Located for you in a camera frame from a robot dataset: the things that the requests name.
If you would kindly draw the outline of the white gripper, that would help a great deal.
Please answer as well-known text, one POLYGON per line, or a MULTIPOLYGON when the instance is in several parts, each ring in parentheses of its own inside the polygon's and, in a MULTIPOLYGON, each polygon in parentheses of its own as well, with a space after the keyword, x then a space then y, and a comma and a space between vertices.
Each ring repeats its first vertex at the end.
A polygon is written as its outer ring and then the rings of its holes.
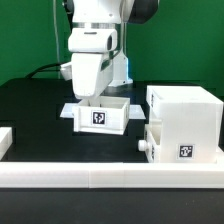
POLYGON ((113 80, 113 63, 103 54, 73 53, 72 85, 79 99, 96 98, 113 80))

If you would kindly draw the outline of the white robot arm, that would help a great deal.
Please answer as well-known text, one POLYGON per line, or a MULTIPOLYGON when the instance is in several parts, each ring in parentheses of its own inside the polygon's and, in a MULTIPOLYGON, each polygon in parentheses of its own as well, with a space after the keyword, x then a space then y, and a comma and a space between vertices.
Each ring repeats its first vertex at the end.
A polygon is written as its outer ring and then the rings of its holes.
POLYGON ((108 86, 131 82, 125 55, 127 24, 143 24, 160 0, 68 0, 72 15, 69 77, 80 99, 98 97, 108 86))

